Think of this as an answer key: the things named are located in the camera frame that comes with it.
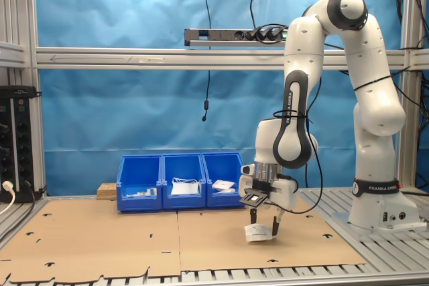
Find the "power plug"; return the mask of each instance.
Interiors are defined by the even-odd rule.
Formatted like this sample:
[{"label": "power plug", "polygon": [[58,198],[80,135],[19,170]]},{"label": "power plug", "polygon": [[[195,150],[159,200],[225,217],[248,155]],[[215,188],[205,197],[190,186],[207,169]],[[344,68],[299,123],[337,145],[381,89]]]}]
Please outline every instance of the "power plug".
[{"label": "power plug", "polygon": [[1,185],[4,190],[8,191],[10,194],[15,194],[15,191],[13,191],[13,183],[10,181],[4,181]]}]

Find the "metal grating platform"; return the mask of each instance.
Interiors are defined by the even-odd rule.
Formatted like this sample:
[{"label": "metal grating platform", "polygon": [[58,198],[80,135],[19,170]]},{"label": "metal grating platform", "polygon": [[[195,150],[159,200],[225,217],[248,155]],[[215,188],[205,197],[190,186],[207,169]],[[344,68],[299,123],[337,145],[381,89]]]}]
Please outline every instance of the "metal grating platform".
[{"label": "metal grating platform", "polygon": [[[309,204],[313,204],[319,189],[300,190],[300,194]],[[51,199],[36,204],[36,214]],[[392,236],[372,235],[367,242],[358,242],[348,235],[331,219],[335,212],[348,212],[351,209],[353,195],[348,188],[325,189],[317,212],[368,262],[366,265],[339,265],[321,267],[296,267],[276,269],[233,269],[222,271],[186,271],[179,277],[104,279],[82,286],[126,286],[143,284],[270,284],[270,285],[321,285],[335,283],[337,285],[362,284],[368,285],[427,285],[429,284],[429,232],[416,234],[413,232]],[[418,206],[429,206],[429,198],[410,196]],[[0,236],[29,208],[29,204],[14,205],[6,215],[0,217]],[[0,210],[6,205],[0,204]],[[13,284],[6,281],[7,286],[63,286],[55,283]]]}]

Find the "black power strip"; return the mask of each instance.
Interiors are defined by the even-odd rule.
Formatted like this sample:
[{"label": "black power strip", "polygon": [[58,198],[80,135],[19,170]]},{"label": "black power strip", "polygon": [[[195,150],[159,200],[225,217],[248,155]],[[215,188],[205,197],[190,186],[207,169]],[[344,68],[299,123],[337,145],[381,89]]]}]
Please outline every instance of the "black power strip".
[{"label": "black power strip", "polygon": [[[13,183],[19,203],[33,201],[24,181],[34,187],[29,100],[39,95],[31,86],[0,86],[0,183]],[[40,199],[43,189],[34,194]],[[10,201],[11,194],[0,185],[0,202]]]}]

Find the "white power cable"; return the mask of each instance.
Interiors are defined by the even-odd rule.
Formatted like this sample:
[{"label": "white power cable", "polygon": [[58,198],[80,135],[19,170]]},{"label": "white power cable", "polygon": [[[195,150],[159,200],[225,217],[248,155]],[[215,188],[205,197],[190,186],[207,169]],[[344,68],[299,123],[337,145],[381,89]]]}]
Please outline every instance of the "white power cable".
[{"label": "white power cable", "polygon": [[8,211],[8,209],[10,209],[10,207],[12,207],[13,203],[15,202],[15,192],[13,191],[13,183],[11,183],[10,181],[5,181],[2,184],[3,189],[8,191],[11,195],[12,195],[12,201],[11,203],[0,212],[0,216],[2,214],[4,214],[6,211]]}]

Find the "wooden block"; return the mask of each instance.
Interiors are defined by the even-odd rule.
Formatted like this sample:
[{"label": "wooden block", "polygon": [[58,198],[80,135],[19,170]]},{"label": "wooden block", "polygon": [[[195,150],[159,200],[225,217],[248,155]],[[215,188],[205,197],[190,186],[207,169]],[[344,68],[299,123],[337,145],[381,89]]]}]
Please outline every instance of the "wooden block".
[{"label": "wooden block", "polygon": [[97,200],[116,200],[116,184],[101,184],[97,189]]}]

